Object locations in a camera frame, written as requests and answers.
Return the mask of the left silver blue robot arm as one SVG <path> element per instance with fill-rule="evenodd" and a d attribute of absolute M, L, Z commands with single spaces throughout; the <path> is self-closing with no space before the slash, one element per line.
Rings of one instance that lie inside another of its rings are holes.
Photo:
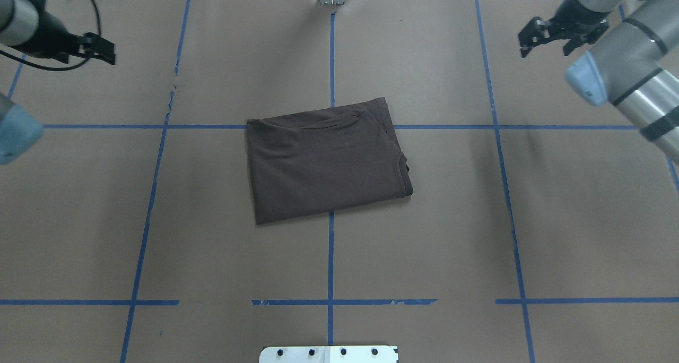
<path fill-rule="evenodd" d="M 48 0 L 2 0 L 1 43 L 21 56 L 2 50 L 2 57 L 20 66 L 48 72 L 77 70 L 92 60 L 115 65 L 116 46 L 102 36 L 97 1 L 89 0 L 96 32 L 77 35 L 47 10 Z M 2 94 L 1 163 L 9 165 L 43 136 L 44 126 L 22 105 Z"/>

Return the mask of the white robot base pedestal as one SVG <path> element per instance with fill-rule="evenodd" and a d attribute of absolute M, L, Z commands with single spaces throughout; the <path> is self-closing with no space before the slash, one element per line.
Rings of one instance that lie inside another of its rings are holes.
<path fill-rule="evenodd" d="M 281 346 L 264 348 L 259 362 L 399 362 L 398 347 L 374 345 Z"/>

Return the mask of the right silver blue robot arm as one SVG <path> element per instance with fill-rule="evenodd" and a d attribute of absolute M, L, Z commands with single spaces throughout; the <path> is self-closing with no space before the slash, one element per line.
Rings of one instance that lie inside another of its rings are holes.
<path fill-rule="evenodd" d="M 589 44 L 565 73 L 590 105 L 608 102 L 646 141 L 678 160 L 677 77 L 659 65 L 677 46 L 677 0 L 563 0 L 552 18 L 519 31 L 520 54 L 565 41 L 563 54 Z"/>

